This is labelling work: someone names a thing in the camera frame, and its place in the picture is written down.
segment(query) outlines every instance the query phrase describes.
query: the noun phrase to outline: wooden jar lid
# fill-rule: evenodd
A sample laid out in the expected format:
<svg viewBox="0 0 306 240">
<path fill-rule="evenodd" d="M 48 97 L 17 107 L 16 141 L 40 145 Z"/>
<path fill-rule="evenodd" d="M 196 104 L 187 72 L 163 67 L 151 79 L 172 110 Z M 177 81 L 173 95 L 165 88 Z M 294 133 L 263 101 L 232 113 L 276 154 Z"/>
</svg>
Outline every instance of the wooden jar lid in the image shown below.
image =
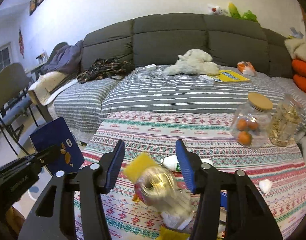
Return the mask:
<svg viewBox="0 0 306 240">
<path fill-rule="evenodd" d="M 269 98 L 259 93 L 249 93 L 248 99 L 250 104 L 257 110 L 265 112 L 273 108 L 273 103 Z"/>
</svg>

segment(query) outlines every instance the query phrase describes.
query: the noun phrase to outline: white crumpled tissue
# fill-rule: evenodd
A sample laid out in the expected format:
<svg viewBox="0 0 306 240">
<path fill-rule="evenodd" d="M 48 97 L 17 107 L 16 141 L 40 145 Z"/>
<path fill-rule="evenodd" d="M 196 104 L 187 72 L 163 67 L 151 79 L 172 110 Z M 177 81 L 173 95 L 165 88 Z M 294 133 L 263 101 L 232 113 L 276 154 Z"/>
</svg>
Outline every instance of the white crumpled tissue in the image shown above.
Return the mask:
<svg viewBox="0 0 306 240">
<path fill-rule="evenodd" d="M 272 182 L 269 181 L 268 179 L 260 180 L 259 181 L 259 188 L 260 190 L 264 193 L 267 194 L 270 192 L 272 188 Z"/>
</svg>

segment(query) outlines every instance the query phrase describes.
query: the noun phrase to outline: sofa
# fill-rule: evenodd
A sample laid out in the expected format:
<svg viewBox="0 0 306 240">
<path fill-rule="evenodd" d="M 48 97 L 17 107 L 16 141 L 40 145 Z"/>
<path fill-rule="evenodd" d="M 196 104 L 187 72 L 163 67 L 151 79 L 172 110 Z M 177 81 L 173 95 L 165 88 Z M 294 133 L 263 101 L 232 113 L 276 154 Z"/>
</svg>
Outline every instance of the sofa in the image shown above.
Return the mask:
<svg viewBox="0 0 306 240">
<path fill-rule="evenodd" d="M 119 81 L 103 79 L 75 83 L 42 108 L 48 120 L 64 117 L 78 140 L 88 142 L 111 113 L 130 111 L 178 113 L 233 113 L 249 92 L 259 92 L 276 107 L 285 93 L 303 104 L 306 94 L 294 87 L 291 58 L 285 37 L 260 24 L 225 16 L 173 13 L 119 22 L 86 35 L 81 68 L 98 58 L 117 57 L 136 65 Z M 220 69 L 250 61 L 257 75 L 251 82 L 216 83 L 197 75 L 164 76 L 178 55 L 189 49 L 208 52 Z M 156 64 L 148 72 L 146 65 Z"/>
</svg>

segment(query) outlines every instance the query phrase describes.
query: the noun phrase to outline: window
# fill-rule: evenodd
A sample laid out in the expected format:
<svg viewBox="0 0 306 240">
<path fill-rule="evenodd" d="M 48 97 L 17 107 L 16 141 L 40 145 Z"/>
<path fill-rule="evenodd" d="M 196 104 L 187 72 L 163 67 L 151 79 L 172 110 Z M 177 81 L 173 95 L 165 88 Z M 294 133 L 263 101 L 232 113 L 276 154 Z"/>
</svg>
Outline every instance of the window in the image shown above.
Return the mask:
<svg viewBox="0 0 306 240">
<path fill-rule="evenodd" d="M 0 51 L 0 72 L 3 68 L 11 64 L 8 47 Z"/>
</svg>

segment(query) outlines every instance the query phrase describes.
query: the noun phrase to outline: green plush toy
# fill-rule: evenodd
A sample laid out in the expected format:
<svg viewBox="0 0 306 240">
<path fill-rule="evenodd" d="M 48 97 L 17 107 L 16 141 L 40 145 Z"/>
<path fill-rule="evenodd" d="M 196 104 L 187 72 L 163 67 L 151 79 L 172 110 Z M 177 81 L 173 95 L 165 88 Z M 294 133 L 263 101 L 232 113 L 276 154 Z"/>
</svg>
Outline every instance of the green plush toy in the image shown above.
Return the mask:
<svg viewBox="0 0 306 240">
<path fill-rule="evenodd" d="M 241 19 L 237 7 L 232 2 L 229 3 L 229 12 L 233 18 Z"/>
<path fill-rule="evenodd" d="M 248 10 L 247 12 L 245 12 L 242 15 L 242 19 L 252 21 L 252 22 L 256 22 L 256 23 L 258 22 L 257 16 L 255 14 L 253 14 L 250 10 Z"/>
</svg>

